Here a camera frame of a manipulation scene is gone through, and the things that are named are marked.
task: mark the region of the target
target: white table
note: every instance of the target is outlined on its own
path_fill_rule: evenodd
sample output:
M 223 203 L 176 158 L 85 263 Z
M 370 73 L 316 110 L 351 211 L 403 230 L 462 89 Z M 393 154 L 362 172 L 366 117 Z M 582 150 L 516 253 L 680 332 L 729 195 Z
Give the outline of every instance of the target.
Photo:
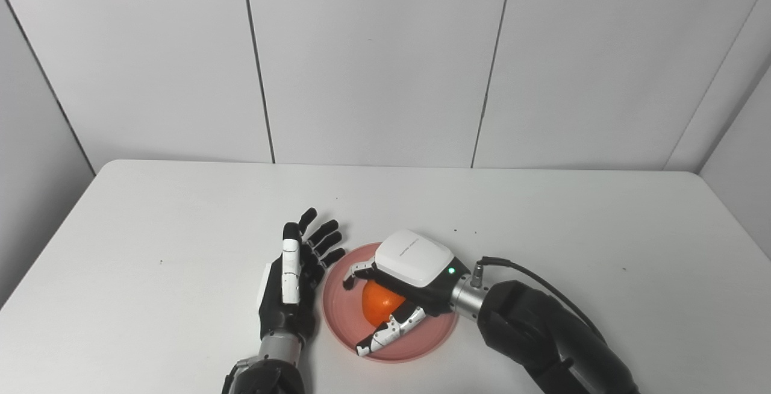
M 259 348 L 262 268 L 309 205 L 348 249 L 407 227 L 468 265 L 532 268 L 644 394 L 771 387 L 771 263 L 695 175 L 114 161 L 0 311 L 0 392 L 220 392 Z M 407 364 L 358 358 L 323 323 L 308 349 L 316 393 L 539 392 L 467 320 Z

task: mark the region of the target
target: white fingertip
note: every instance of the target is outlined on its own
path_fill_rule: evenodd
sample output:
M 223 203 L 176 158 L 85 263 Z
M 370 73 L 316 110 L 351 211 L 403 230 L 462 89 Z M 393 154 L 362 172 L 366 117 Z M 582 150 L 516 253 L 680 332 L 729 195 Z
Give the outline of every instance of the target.
M 281 300 L 285 304 L 300 303 L 300 243 L 284 239 L 281 257 Z

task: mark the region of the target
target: white robotic hand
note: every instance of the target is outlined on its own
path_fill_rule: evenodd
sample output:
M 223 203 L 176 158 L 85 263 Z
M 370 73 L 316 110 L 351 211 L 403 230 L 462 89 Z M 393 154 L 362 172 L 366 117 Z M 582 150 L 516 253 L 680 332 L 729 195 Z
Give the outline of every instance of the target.
M 356 278 L 374 280 L 407 299 L 388 322 L 356 345 L 356 353 L 364 356 L 404 336 L 427 315 L 457 309 L 470 271 L 446 246 L 410 230 L 400 230 L 380 244 L 374 257 L 352 265 L 343 287 L 351 290 Z

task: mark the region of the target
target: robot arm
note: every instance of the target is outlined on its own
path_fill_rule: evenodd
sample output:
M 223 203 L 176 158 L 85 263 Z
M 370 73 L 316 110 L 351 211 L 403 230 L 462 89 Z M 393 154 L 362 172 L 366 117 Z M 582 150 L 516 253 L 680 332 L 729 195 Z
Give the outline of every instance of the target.
M 486 284 L 482 278 L 485 264 L 507 265 L 531 274 L 581 318 L 554 297 L 520 281 Z M 472 274 L 445 246 L 402 230 L 386 239 L 373 259 L 353 266 L 344 287 L 352 288 L 356 278 L 372 279 L 404 296 L 403 307 L 422 309 L 432 316 L 455 311 L 476 322 L 485 344 L 525 367 L 545 394 L 637 392 L 631 373 L 588 317 L 559 290 L 508 260 L 485 257 Z M 394 311 L 392 322 L 399 322 L 401 309 Z M 384 324 L 375 333 L 379 337 L 390 327 Z M 373 334 L 356 346 L 357 352 L 374 352 L 405 333 L 391 330 L 385 344 Z
M 222 394 L 305 394 L 297 362 L 316 330 L 316 287 L 326 269 L 345 254 L 342 248 L 329 251 L 342 240 L 335 220 L 303 240 L 315 218 L 311 208 L 299 223 L 284 226 L 283 251 L 270 265 L 260 304 L 260 352 L 235 364 Z

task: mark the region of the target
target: orange fruit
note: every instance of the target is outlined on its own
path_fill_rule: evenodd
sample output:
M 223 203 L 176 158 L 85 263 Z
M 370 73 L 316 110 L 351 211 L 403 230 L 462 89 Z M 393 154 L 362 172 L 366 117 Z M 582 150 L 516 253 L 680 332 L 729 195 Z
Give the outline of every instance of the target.
M 364 312 L 364 318 L 375 328 L 380 326 L 380 323 L 388 322 L 391 313 L 404 301 L 405 298 L 401 295 L 391 292 L 372 280 L 367 281 L 361 293 L 361 309 Z

